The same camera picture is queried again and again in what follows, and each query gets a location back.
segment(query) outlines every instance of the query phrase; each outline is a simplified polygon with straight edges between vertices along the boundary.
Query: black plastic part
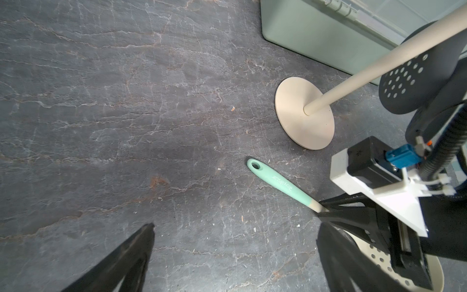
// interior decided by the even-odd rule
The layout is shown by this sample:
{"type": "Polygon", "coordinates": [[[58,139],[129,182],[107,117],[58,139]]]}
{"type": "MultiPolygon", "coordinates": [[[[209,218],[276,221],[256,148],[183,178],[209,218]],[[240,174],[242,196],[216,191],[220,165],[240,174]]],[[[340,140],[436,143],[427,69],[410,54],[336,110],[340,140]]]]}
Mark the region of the black plastic part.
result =
{"type": "Polygon", "coordinates": [[[141,292],[154,245],[154,224],[145,224],[62,292],[141,292]]]}
{"type": "Polygon", "coordinates": [[[421,135],[430,141],[446,124],[467,91],[467,58],[459,60],[451,79],[436,97],[423,104],[414,114],[405,131],[405,140],[415,145],[415,137],[421,135]]]}
{"type": "Polygon", "coordinates": [[[348,149],[347,172],[372,189],[401,181],[400,169],[394,170],[385,158],[389,150],[392,148],[378,138],[366,138],[348,149]]]}
{"type": "Polygon", "coordinates": [[[318,213],[322,222],[331,222],[356,237],[389,253],[389,213],[362,193],[343,194],[319,202],[329,212],[318,213]],[[345,207],[344,204],[362,203],[364,207],[345,207]]]}
{"type": "Polygon", "coordinates": [[[346,230],[377,249],[391,254],[391,266],[399,275],[411,279],[415,285],[432,289],[426,259],[417,233],[407,228],[410,252],[404,251],[396,217],[362,193],[343,194],[319,202],[329,212],[318,213],[322,222],[329,222],[346,230]],[[362,203],[364,207],[342,206],[362,203]]]}
{"type": "Polygon", "coordinates": [[[353,282],[362,292],[408,291],[331,225],[321,224],[316,244],[331,292],[355,292],[353,282]]]}
{"type": "Polygon", "coordinates": [[[467,261],[467,201],[437,196],[419,198],[428,237],[420,237],[423,252],[467,261]]]}
{"type": "Polygon", "coordinates": [[[433,290],[433,284],[428,270],[425,255],[420,245],[420,239],[415,231],[407,228],[407,240],[410,252],[402,250],[399,225],[397,218],[389,218],[391,226],[391,266],[404,278],[409,278],[416,286],[433,290]]]}
{"type": "Polygon", "coordinates": [[[424,181],[436,179],[438,173],[452,161],[466,142],[467,106],[464,105],[449,122],[431,154],[420,165],[421,179],[424,181]]]}
{"type": "MultiPolygon", "coordinates": [[[[417,29],[405,41],[431,24],[417,29]]],[[[426,104],[448,82],[466,43],[467,29],[381,76],[382,105],[393,114],[406,114],[426,104]]]]}
{"type": "Polygon", "coordinates": [[[445,196],[443,199],[451,202],[462,202],[467,200],[467,179],[456,187],[456,194],[454,196],[445,196]]]}

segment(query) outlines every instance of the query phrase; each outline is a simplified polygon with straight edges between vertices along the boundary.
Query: white perforated bowl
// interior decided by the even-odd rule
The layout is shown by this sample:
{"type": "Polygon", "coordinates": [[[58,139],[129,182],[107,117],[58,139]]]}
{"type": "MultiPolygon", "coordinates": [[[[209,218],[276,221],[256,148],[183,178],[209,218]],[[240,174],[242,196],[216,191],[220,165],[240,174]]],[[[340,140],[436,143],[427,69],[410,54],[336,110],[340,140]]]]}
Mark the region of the white perforated bowl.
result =
{"type": "Polygon", "coordinates": [[[385,254],[379,249],[373,247],[367,242],[347,232],[355,241],[360,251],[372,260],[378,267],[380,267],[386,274],[390,275],[394,280],[403,285],[410,291],[413,292],[442,292],[444,288],[444,273],[441,263],[437,256],[426,255],[426,261],[428,262],[428,268],[433,283],[433,291],[425,288],[415,286],[412,280],[401,277],[399,274],[394,272],[391,268],[391,256],[385,254]]]}

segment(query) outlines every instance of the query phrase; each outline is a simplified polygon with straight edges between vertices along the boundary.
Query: beige disc base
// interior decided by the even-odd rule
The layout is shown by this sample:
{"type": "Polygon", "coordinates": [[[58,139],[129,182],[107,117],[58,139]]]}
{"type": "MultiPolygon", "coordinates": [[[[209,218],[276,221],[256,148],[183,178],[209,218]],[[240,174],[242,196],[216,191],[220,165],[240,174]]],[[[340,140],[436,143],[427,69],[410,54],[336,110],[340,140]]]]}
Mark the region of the beige disc base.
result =
{"type": "Polygon", "coordinates": [[[303,107],[323,95],[308,80],[290,77],[276,90],[276,113],[287,135],[298,145],[311,149],[323,149],[334,136],[334,117],[330,106],[306,115],[303,107]]]}

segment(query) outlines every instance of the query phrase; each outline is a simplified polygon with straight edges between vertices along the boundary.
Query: blue connector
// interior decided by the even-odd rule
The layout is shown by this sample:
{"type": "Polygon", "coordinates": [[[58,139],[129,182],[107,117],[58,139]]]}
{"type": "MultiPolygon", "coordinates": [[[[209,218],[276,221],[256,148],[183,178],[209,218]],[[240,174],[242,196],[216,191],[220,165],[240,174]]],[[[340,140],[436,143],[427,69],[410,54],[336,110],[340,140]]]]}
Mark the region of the blue connector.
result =
{"type": "Polygon", "coordinates": [[[421,162],[422,158],[417,155],[412,145],[405,144],[386,152],[386,160],[397,168],[404,168],[421,162]]]}

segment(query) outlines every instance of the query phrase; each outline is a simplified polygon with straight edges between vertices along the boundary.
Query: black corrugated cable sleeve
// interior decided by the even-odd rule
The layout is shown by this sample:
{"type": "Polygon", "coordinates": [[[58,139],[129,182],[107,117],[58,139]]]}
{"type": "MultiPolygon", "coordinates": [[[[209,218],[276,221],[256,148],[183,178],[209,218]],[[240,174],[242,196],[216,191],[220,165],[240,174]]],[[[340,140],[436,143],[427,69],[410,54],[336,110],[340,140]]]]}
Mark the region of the black corrugated cable sleeve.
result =
{"type": "Polygon", "coordinates": [[[463,106],[454,116],[438,139],[433,151],[420,165],[420,177],[423,181],[437,179],[467,141],[467,107],[463,106]]]}

